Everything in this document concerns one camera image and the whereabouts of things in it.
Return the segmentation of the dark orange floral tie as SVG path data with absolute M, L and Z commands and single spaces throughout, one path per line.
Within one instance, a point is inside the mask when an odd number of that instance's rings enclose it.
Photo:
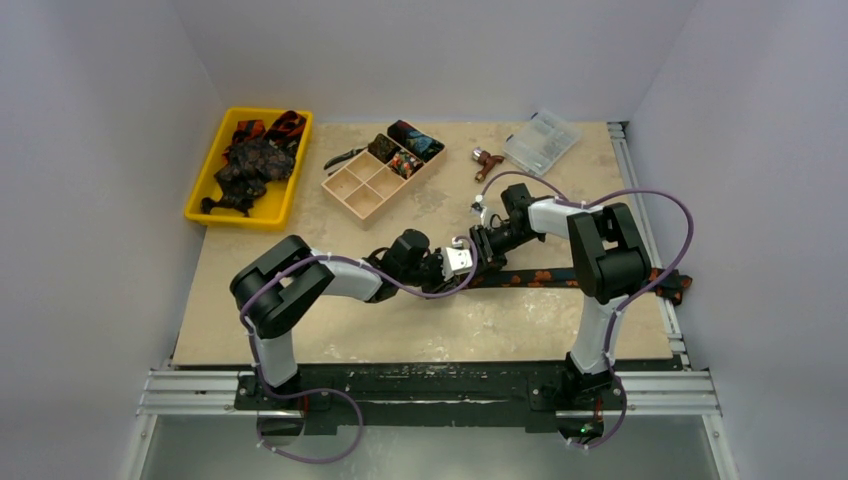
M 578 289 L 577 277 L 572 267 L 542 270 L 502 270 L 492 272 L 489 277 L 493 285 L 489 288 L 561 288 Z M 669 300 L 674 306 L 682 303 L 685 292 L 693 279 L 672 270 L 661 282 L 651 288 L 657 297 Z

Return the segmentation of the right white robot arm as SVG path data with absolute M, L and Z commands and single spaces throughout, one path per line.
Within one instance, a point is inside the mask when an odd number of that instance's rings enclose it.
M 613 381 L 618 320 L 644 286 L 651 265 L 630 208 L 572 206 L 552 196 L 533 197 L 525 184 L 501 194 L 506 219 L 482 213 L 469 230 L 478 249 L 480 273 L 503 268 L 508 252 L 552 235 L 568 241 L 577 287 L 584 295 L 580 325 L 566 354 L 564 399 L 584 407 Z

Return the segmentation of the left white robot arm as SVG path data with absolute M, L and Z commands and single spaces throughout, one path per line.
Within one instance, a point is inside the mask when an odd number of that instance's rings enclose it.
M 260 397 L 275 409 L 297 399 L 293 329 L 321 297 L 380 303 L 404 290 L 440 298 L 462 284 L 474 260 L 462 244 L 431 249 L 428 237 L 414 229 L 360 259 L 321 252 L 298 235 L 284 238 L 229 285 L 248 335 Z

